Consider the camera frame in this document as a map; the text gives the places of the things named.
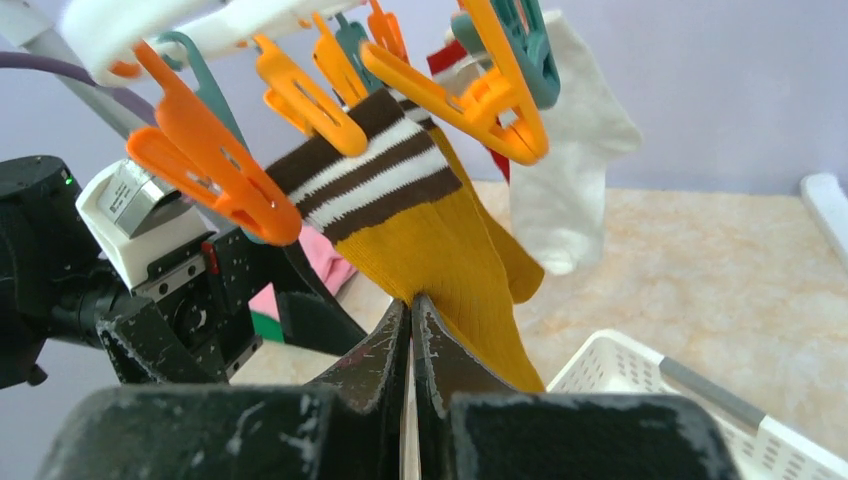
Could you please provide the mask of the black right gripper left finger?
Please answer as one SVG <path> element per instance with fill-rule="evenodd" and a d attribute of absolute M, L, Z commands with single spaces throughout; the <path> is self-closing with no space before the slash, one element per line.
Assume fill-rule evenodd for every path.
<path fill-rule="evenodd" d="M 301 386 L 98 391 L 60 429 L 41 479 L 398 479 L 410 312 Z"/>

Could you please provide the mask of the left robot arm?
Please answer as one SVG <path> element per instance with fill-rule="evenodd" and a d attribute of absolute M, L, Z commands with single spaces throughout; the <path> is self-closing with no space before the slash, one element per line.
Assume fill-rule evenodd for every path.
<path fill-rule="evenodd" d="M 364 339 L 299 244 L 237 227 L 164 225 L 140 285 L 125 285 L 76 210 L 80 191 L 55 156 L 1 165 L 3 387 L 45 381 L 49 339 L 104 351 L 123 383 L 225 383 L 260 346 L 249 303 L 264 288 L 288 344 L 342 356 Z"/>

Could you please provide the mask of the white sock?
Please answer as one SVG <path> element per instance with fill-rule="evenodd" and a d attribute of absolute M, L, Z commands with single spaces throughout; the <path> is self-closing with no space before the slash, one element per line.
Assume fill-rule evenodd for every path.
<path fill-rule="evenodd" d="M 511 229 L 547 273 L 561 276 L 602 258 L 607 167 L 636 151 L 642 135 L 565 15 L 548 10 L 544 21 L 561 88 L 541 113 L 547 156 L 511 168 Z"/>

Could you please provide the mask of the mustard yellow striped sock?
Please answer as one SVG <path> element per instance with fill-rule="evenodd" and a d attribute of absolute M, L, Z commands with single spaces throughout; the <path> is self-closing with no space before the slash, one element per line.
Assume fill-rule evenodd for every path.
<path fill-rule="evenodd" d="M 450 332 L 513 387 L 545 386 L 522 344 L 505 268 L 473 198 L 387 89 L 350 111 L 366 151 L 313 137 L 268 168 L 306 223 L 390 296 L 430 298 Z"/>

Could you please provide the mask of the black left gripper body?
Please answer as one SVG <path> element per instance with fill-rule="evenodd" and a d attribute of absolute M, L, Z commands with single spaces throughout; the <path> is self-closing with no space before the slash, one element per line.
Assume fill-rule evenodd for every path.
<path fill-rule="evenodd" d="M 265 287 L 286 343 L 342 356 L 366 336 L 300 243 L 260 245 L 238 228 L 153 262 L 146 283 L 115 280 L 95 302 L 95 332 L 124 384 L 225 383 L 261 346 L 249 307 Z"/>

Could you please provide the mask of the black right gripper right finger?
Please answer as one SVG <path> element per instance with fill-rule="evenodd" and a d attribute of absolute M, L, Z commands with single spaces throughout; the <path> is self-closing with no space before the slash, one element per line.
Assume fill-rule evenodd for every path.
<path fill-rule="evenodd" d="M 715 420 L 680 395 L 524 393 L 411 309 L 425 479 L 736 479 Z"/>

